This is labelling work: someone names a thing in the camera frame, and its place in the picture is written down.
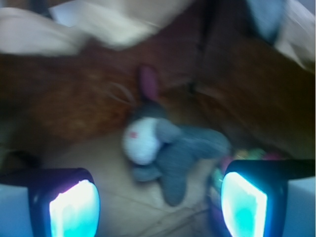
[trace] plush toy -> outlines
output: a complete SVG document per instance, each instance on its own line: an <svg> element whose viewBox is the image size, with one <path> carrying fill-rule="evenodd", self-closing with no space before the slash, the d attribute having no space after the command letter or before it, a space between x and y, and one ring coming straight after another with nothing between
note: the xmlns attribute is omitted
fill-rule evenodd
<svg viewBox="0 0 316 237"><path fill-rule="evenodd" d="M159 179L165 201L176 206L186 194L190 168L201 158L227 156L231 145L218 131L174 125L157 102L155 72L142 67L139 79L144 104L123 135L123 150L134 163L134 178L140 182Z"/></svg>

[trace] colorful toy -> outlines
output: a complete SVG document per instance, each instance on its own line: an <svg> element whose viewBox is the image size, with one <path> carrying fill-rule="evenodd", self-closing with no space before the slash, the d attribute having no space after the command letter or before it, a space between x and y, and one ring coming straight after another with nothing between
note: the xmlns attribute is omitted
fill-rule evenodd
<svg viewBox="0 0 316 237"><path fill-rule="evenodd" d="M132 116L122 146L134 163L134 178L140 182L159 179L166 202L176 206L185 197L190 168L201 158L227 156L231 145L218 131L170 122L155 101L154 71L142 67L144 71L139 77L144 104Z"/></svg>

